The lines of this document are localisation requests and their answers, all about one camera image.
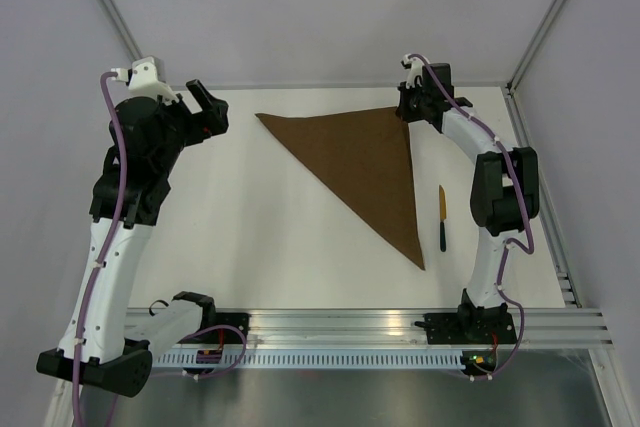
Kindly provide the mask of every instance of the white tabletop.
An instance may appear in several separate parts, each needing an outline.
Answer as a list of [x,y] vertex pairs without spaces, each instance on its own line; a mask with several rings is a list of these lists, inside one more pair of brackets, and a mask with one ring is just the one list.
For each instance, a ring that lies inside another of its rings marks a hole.
[[[416,204],[425,271],[371,230],[262,126],[255,113],[314,116],[389,107],[391,88],[214,92],[229,102],[229,131],[187,148],[138,268],[130,306],[181,290],[225,308],[455,307],[478,241],[469,211],[473,167],[426,122],[411,124]],[[460,88],[507,140],[500,89]],[[193,100],[184,93],[185,101]],[[447,247],[439,250],[438,186],[447,194]],[[536,252],[517,250],[505,276],[526,307],[563,307],[539,219]]]

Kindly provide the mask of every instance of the brown cloth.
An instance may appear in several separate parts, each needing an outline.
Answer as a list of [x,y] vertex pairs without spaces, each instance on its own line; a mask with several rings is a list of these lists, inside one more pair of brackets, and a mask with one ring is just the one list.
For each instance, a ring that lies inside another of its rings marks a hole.
[[409,128],[394,111],[388,107],[308,118],[256,116],[351,210],[424,270]]

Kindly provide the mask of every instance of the metal frame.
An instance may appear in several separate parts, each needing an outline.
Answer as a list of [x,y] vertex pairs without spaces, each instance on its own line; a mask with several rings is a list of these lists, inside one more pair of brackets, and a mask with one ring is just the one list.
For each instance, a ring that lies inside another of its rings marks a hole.
[[[502,87],[504,82],[458,82],[456,87]],[[184,85],[171,85],[175,91],[186,90]],[[277,90],[277,89],[380,89],[398,87],[398,82],[318,82],[318,83],[300,83],[300,84],[204,84],[207,90]]]
[[134,62],[138,59],[144,57],[142,55],[142,51],[140,47],[138,47],[138,43],[133,38],[129,27],[127,27],[127,23],[122,18],[122,14],[120,14],[120,10],[116,6],[113,0],[97,0],[100,8],[102,8],[103,12],[107,16],[107,19],[116,34],[118,35],[118,39],[122,44],[129,60]]
[[[202,369],[200,348],[182,345],[169,350],[153,364],[157,368]],[[230,367],[242,350],[225,346],[217,369]],[[249,349],[240,359],[241,369],[313,369],[313,370],[462,370],[459,349]]]
[[[133,62],[142,58],[138,43],[130,32],[113,0],[97,0],[111,26],[117,33],[122,47]],[[529,145],[530,137],[514,92],[526,75],[528,68],[551,31],[567,0],[553,0],[540,22],[533,38],[520,59],[514,74],[502,86],[516,138],[521,145]],[[386,87],[386,84],[345,85],[282,85],[278,88],[308,87]],[[211,86],[219,90],[247,88],[247,86]],[[587,349],[590,352],[596,378],[602,391],[607,410],[614,427],[638,426],[634,402],[624,379],[620,375],[613,344],[602,314],[596,309],[581,307],[574,289],[574,279],[569,271],[564,241],[555,219],[553,206],[544,178],[541,176],[541,219],[545,236],[558,272],[558,279],[565,302],[572,309],[528,309],[527,324],[522,349],[558,350]],[[367,350],[383,352],[401,350],[425,352],[434,349],[426,343],[423,331],[413,327],[427,312],[444,312],[434,309],[411,310],[251,310],[249,340],[258,351],[284,351],[286,349],[340,349],[341,351]],[[135,323],[136,317],[147,315],[145,309],[129,309],[127,321]],[[516,325],[519,317],[514,315]],[[452,346],[460,350],[480,346]],[[70,388],[67,382],[57,384],[45,425],[69,425]]]
[[[414,322],[426,313],[455,309],[301,309],[247,310],[250,314],[249,346],[255,349],[373,349],[442,350],[429,345]],[[516,330],[517,310],[511,311]],[[598,309],[525,309],[526,325],[521,348],[525,350],[611,349],[611,336]],[[147,309],[130,308],[125,326],[149,316]],[[485,350],[486,345],[451,345],[459,350]],[[512,346],[501,346],[510,349]]]
[[524,54],[520,59],[520,62],[518,62],[518,66],[516,67],[513,75],[511,76],[511,79],[507,83],[509,90],[513,91],[515,88],[518,87],[518,85],[522,81],[527,70],[529,69],[529,65],[531,64],[531,61],[538,53],[538,49],[544,43],[545,39],[547,38],[547,35],[549,35],[549,32],[551,31],[553,24],[558,19],[566,3],[567,3],[567,0],[551,1],[551,5],[547,9],[547,12],[542,18],[540,25],[538,25],[538,28],[536,29],[535,34],[533,34],[533,38],[531,39],[531,41],[529,42],[529,45],[525,49]]

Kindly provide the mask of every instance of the metal floor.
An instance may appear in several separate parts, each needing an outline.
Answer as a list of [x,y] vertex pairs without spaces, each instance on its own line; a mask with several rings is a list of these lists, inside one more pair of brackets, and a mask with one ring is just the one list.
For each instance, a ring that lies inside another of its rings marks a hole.
[[[88,426],[112,395],[85,389]],[[610,426],[585,351],[520,352],[496,380],[438,371],[239,370],[195,383],[150,379],[118,401],[112,426]]]

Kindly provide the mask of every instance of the knife handle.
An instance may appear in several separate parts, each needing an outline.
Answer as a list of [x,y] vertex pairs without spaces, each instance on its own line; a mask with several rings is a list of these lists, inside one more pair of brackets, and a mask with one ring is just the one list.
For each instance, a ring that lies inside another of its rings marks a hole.
[[447,251],[447,236],[444,233],[444,220],[440,221],[440,252]]

